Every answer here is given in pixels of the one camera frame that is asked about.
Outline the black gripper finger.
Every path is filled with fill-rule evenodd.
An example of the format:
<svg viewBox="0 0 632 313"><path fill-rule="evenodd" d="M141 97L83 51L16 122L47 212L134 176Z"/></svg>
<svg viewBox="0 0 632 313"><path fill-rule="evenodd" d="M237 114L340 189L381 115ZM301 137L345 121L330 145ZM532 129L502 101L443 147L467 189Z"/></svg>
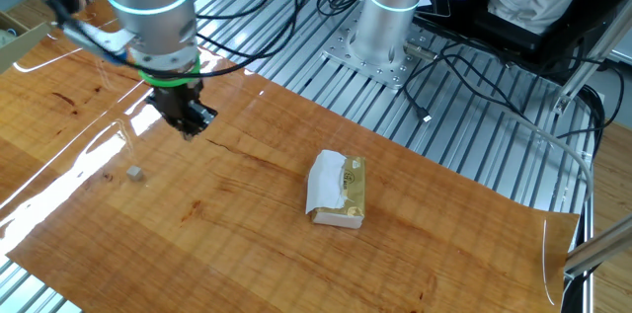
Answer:
<svg viewBox="0 0 632 313"><path fill-rule="evenodd" d="M156 109L163 120L180 132L184 139L188 138L184 121L186 119L186 102L179 97L148 97L146 103Z"/></svg>
<svg viewBox="0 0 632 313"><path fill-rule="evenodd" d="M197 101L187 103L185 139L191 141L217 117L218 112Z"/></svg>

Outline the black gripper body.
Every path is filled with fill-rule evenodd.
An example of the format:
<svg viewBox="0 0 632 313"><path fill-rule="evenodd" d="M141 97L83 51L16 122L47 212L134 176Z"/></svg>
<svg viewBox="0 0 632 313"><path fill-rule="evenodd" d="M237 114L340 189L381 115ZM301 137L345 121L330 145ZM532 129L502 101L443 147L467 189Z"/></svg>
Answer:
<svg viewBox="0 0 632 313"><path fill-rule="evenodd" d="M202 89L203 83L200 80L186 82L175 87L153 86L148 97L179 97L187 104L189 101L200 102L199 95Z"/></svg>

